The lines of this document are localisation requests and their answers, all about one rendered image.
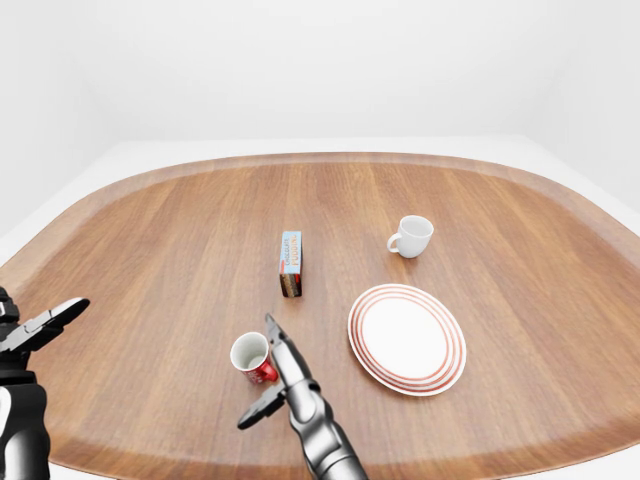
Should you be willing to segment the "red mug with white inside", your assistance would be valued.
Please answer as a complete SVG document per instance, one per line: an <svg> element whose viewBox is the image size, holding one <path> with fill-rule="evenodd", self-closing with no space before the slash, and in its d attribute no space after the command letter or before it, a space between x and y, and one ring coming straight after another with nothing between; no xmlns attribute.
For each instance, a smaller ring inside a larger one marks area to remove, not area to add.
<svg viewBox="0 0 640 480"><path fill-rule="evenodd" d="M276 382L279 374L270 363L267 338L258 332L238 337L230 350L232 365L253 384Z"/></svg>

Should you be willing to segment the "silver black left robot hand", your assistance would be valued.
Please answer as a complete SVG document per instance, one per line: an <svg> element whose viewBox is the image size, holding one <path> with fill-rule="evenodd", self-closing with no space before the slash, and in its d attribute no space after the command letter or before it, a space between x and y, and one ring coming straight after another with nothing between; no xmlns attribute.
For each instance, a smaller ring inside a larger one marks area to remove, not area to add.
<svg viewBox="0 0 640 480"><path fill-rule="evenodd" d="M20 324L18 305L0 286L0 386L36 383L27 369L30 354L60 335L89 305L89 299L76 297Z"/></svg>

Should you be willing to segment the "white plate with red rings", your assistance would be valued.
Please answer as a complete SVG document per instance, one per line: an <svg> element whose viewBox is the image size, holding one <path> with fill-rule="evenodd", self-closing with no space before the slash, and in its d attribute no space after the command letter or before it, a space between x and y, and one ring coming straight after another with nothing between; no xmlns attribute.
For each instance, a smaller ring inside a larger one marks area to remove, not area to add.
<svg viewBox="0 0 640 480"><path fill-rule="evenodd" d="M405 395L433 396L461 377L467 348L453 314L413 286L382 284L351 306L347 333L361 366L382 385Z"/></svg>

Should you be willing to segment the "blue chocolate pudding box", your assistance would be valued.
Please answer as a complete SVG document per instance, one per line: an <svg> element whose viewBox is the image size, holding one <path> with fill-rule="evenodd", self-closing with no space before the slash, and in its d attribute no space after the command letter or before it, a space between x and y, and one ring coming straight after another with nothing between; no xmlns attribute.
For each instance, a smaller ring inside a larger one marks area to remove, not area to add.
<svg viewBox="0 0 640 480"><path fill-rule="evenodd" d="M302 234L300 231L284 231L279 258L279 280L286 298L302 295Z"/></svg>

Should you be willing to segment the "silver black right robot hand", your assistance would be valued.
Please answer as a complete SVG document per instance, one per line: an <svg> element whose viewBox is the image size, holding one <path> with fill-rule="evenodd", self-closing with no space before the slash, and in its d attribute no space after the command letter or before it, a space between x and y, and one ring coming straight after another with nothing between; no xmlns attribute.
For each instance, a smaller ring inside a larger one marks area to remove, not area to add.
<svg viewBox="0 0 640 480"><path fill-rule="evenodd" d="M265 323L279 381L249 407L238 420L237 427L248 429L287 403L290 424L302 442L311 441L318 432L337 437L331 407L323 398L302 354L270 313L266 314Z"/></svg>

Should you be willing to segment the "white ceramic cup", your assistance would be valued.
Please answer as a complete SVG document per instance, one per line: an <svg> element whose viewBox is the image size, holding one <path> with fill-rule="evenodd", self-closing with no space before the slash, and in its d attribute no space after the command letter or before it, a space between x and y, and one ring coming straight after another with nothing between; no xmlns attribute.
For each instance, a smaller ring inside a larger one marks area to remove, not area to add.
<svg viewBox="0 0 640 480"><path fill-rule="evenodd" d="M388 239L386 247L404 258L415 258L426 249L433 233L434 226L428 219L408 215L400 220L397 232Z"/></svg>

